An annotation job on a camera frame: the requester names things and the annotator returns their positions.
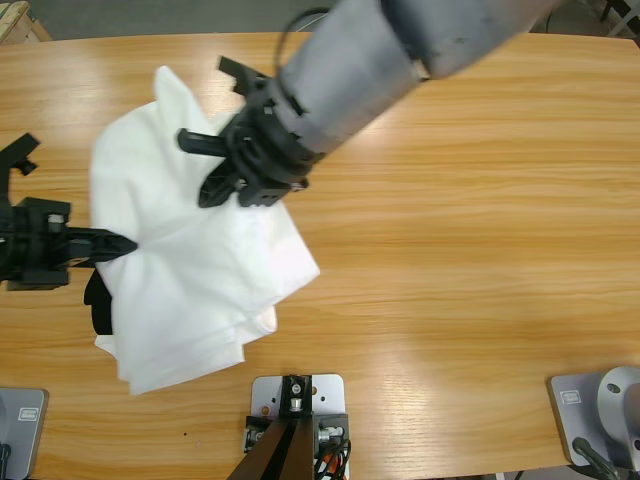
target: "white cloth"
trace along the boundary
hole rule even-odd
[[[201,209],[204,178],[221,159],[182,152],[180,128],[213,135],[168,67],[156,101],[111,124],[95,144],[91,220],[138,242],[98,265],[112,303],[112,336],[96,345],[117,358],[132,394],[244,361],[243,345],[276,330],[273,306],[319,271],[284,204],[240,207],[237,195]]]

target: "wooden table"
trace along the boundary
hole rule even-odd
[[[42,141],[13,200],[71,201],[87,225],[92,143],[153,99],[157,66],[228,111],[218,55],[271,73],[275,38],[3,48],[0,144]],[[85,272],[2,291],[0,384],[51,395],[34,476],[225,478],[253,379],[326,370],[346,381],[354,479],[567,463],[545,381],[640,363],[639,80],[631,41],[528,35],[410,95],[287,198],[322,275],[246,363],[199,380],[129,396],[93,346]]]

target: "gray robot arm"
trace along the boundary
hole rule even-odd
[[[217,137],[178,136],[187,152],[225,158],[199,205],[237,192],[242,206],[269,206],[306,188],[318,161],[424,80],[474,63],[556,1],[342,0],[276,78],[223,58],[245,107]]]
[[[315,152],[349,139],[426,76],[448,77],[533,22],[555,0],[344,0],[282,75],[308,112],[281,121]]]

